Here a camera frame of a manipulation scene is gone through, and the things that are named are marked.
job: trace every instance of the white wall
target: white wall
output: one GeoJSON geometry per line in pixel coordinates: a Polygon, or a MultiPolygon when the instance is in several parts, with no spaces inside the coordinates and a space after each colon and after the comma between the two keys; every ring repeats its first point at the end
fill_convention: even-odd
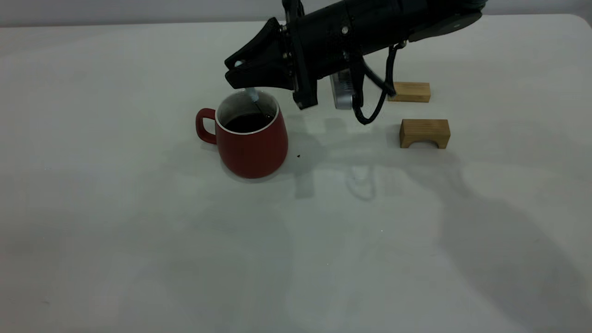
{"type": "MultiPolygon", "coordinates": [[[[336,0],[303,0],[312,11],[336,0]]],[[[592,20],[590,0],[490,0],[488,14],[566,12],[592,20]]],[[[0,26],[264,20],[281,0],[0,0],[0,26]]]]}

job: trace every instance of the red mug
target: red mug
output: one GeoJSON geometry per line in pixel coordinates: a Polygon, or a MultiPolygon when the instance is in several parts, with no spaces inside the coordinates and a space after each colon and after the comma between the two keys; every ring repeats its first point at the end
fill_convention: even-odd
{"type": "Polygon", "coordinates": [[[271,175],[288,155],[288,133],[278,102],[273,96],[259,91],[257,105],[261,112],[272,116],[273,120],[254,132],[238,133],[225,127],[236,117],[254,112],[255,105],[244,91],[228,96],[217,111],[210,108],[200,110],[195,118],[200,139],[217,145],[224,164],[243,178],[271,175]],[[204,118],[216,122],[215,134],[205,130],[204,118]]]}

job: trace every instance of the rectangular wooden block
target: rectangular wooden block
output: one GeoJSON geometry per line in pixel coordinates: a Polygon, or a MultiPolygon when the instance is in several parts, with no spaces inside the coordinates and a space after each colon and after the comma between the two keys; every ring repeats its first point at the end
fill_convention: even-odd
{"type": "Polygon", "coordinates": [[[403,119],[399,139],[401,148],[409,148],[414,142],[432,141],[439,149],[446,149],[450,139],[448,120],[403,119]]]}
{"type": "Polygon", "coordinates": [[[395,82],[397,96],[388,97],[391,102],[419,102],[428,103],[432,97],[429,83],[395,82]]]}

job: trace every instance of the wooden arch block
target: wooden arch block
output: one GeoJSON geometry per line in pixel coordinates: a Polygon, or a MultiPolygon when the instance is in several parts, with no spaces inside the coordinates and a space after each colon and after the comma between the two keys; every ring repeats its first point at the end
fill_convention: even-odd
{"type": "Polygon", "coordinates": [[[403,119],[399,138],[401,148],[409,148],[414,142],[432,141],[439,149],[446,149],[450,139],[448,120],[403,119]]]}

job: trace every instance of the black cable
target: black cable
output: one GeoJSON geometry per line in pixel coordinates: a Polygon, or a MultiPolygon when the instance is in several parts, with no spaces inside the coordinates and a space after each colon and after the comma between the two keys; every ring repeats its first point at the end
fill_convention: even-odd
{"type": "MultiPolygon", "coordinates": [[[[385,74],[386,78],[384,80],[384,84],[387,86],[392,85],[392,91],[395,92],[394,96],[397,95],[397,92],[394,88],[394,78],[392,76],[392,72],[393,72],[394,66],[395,66],[395,58],[397,57],[397,51],[402,49],[403,47],[405,47],[405,45],[406,45],[406,43],[401,43],[401,44],[397,44],[395,46],[391,45],[388,48],[387,73],[385,74]]],[[[382,105],[384,104],[384,100],[386,99],[388,93],[389,92],[386,89],[382,90],[382,94],[380,95],[380,98],[378,99],[378,104],[376,105],[376,109],[374,109],[374,112],[372,113],[370,118],[366,118],[364,116],[364,113],[362,112],[362,109],[360,108],[359,102],[354,101],[354,103],[352,105],[353,112],[361,124],[367,125],[369,123],[372,123],[376,119],[376,117],[378,117],[378,114],[382,110],[382,105]]]]}

